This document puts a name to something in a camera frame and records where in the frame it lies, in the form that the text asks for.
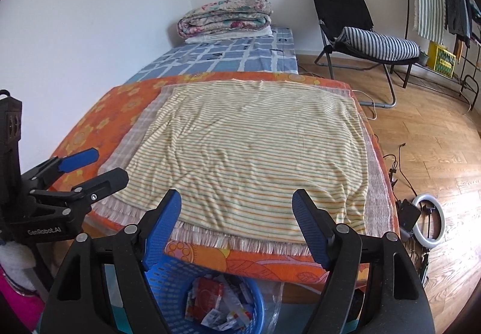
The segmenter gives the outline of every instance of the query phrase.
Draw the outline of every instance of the striped cushion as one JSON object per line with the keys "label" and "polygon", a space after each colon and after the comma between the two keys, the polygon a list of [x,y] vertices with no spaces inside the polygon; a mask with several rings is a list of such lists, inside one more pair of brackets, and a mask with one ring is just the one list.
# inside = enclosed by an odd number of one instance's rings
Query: striped cushion
{"label": "striped cushion", "polygon": [[355,27],[344,27],[336,42],[381,61],[403,61],[419,57],[419,46],[413,41]]}

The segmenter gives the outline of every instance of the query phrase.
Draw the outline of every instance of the yellow striped cloth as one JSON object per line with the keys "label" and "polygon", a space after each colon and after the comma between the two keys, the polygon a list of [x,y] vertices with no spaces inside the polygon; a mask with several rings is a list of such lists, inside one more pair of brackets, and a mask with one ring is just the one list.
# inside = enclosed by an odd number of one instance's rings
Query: yellow striped cloth
{"label": "yellow striped cloth", "polygon": [[291,199],[305,188],[365,232],[367,155],[354,100],[293,82],[219,81],[174,89],[116,196],[152,209],[169,188],[179,220],[232,235],[305,243]]}

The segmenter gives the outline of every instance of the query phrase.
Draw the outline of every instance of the blue checkered sheet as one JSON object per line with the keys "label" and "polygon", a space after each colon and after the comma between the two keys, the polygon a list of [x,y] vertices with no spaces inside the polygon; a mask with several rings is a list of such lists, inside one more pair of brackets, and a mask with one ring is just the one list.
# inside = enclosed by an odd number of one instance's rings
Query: blue checkered sheet
{"label": "blue checkered sheet", "polygon": [[142,68],[127,83],[199,72],[297,73],[293,33],[272,28],[273,37],[230,39],[176,47]]}

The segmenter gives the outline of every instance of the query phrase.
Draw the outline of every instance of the white fluffy cloth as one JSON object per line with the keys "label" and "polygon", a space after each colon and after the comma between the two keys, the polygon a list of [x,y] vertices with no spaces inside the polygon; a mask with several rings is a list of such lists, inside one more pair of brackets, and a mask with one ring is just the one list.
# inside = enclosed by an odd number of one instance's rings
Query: white fluffy cloth
{"label": "white fluffy cloth", "polygon": [[255,31],[247,30],[235,30],[229,32],[223,32],[222,34],[207,34],[197,35],[196,37],[187,38],[186,44],[203,44],[206,42],[223,41],[225,39],[240,39],[240,38],[255,38],[255,37],[273,37],[270,26],[265,29],[259,29]]}
{"label": "white fluffy cloth", "polygon": [[34,291],[35,287],[23,270],[34,268],[35,265],[33,253],[27,246],[16,242],[0,246],[0,266],[14,283],[30,291]]}

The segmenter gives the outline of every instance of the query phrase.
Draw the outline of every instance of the towel fringe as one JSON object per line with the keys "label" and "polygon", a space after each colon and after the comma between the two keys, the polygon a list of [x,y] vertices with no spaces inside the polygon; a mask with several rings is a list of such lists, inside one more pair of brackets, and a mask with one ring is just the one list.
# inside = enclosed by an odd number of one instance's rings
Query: towel fringe
{"label": "towel fringe", "polygon": [[[135,208],[119,199],[110,198],[93,204],[92,210],[100,217],[122,226],[137,224],[146,212],[144,209]],[[244,252],[262,252],[264,254],[294,256],[311,255],[307,244],[250,239],[208,230],[183,221],[177,221],[170,238],[184,243]]]}

